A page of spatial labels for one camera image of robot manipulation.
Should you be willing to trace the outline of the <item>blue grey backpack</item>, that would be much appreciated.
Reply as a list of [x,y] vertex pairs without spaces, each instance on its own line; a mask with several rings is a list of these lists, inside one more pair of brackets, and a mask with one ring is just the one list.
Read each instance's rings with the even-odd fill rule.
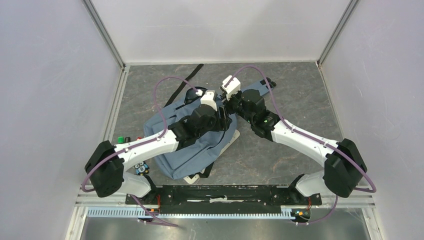
[[[200,103],[200,97],[189,88],[185,96],[175,101],[178,94],[186,86],[187,82],[193,78],[203,67],[199,64],[193,72],[182,81],[177,90],[169,97],[168,101],[161,109],[168,126],[179,122],[184,117],[189,117]],[[226,131],[208,131],[195,142],[181,150],[164,153],[154,157],[155,163],[162,173],[174,180],[184,178],[200,172],[210,165],[215,156],[218,155],[222,147],[232,138],[237,129],[236,114],[229,114],[232,119],[230,127]]]

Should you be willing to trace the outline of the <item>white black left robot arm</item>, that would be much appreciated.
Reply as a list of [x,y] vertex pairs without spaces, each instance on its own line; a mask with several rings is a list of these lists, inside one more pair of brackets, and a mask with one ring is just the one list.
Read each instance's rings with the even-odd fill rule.
[[200,104],[190,115],[141,140],[117,145],[105,140],[97,145],[84,167],[86,177],[81,189],[95,192],[99,198],[126,193],[151,204],[157,198],[157,190],[145,177],[130,176],[127,170],[158,155],[187,148],[208,132],[227,131],[231,123],[224,106],[214,109]]

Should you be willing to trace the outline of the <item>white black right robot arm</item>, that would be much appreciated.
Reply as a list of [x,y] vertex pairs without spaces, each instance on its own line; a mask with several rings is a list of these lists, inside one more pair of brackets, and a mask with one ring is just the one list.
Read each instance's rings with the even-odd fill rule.
[[355,143],[347,138],[335,141],[297,128],[267,109],[265,100],[255,89],[238,91],[225,97],[224,106],[250,124],[260,138],[288,146],[313,159],[323,170],[301,174],[291,184],[289,199],[302,204],[314,194],[331,192],[348,198],[367,172]]

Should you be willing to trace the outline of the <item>black white chessboard mat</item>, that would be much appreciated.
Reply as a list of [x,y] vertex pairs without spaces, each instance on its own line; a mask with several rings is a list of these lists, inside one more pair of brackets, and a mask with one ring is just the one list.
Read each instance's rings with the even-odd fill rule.
[[212,168],[214,166],[215,161],[240,137],[240,132],[236,129],[235,132],[233,133],[232,138],[229,140],[229,142],[222,147],[222,149],[220,150],[218,155],[212,155],[213,157],[215,157],[215,159],[213,160],[213,162],[211,164],[209,164],[207,167],[205,167],[204,169],[202,169],[201,171],[195,173],[195,174],[191,174],[191,175],[187,175],[183,178],[183,180],[189,184],[189,185],[193,185],[194,183],[196,183],[199,179],[201,178],[208,178],[211,174]]

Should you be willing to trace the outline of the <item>blue owl toy figure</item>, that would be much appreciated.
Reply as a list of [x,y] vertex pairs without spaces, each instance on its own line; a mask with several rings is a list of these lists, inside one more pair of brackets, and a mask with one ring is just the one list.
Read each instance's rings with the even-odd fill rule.
[[134,166],[134,169],[135,169],[135,174],[138,175],[138,176],[144,176],[144,175],[149,174],[149,172],[150,172],[149,166],[144,161],[137,163]]

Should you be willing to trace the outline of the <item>green cap marker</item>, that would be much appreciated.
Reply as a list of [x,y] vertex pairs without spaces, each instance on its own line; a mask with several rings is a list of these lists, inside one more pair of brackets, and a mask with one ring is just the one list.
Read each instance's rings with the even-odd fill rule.
[[123,144],[125,142],[125,138],[123,137],[123,136],[119,136],[118,138],[117,138],[117,143],[118,144]]

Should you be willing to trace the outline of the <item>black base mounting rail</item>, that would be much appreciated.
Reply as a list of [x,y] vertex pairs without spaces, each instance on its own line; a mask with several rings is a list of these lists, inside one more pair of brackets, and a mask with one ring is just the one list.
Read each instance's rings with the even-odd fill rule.
[[287,185],[162,185],[138,200],[162,214],[278,214],[282,206],[322,205]]

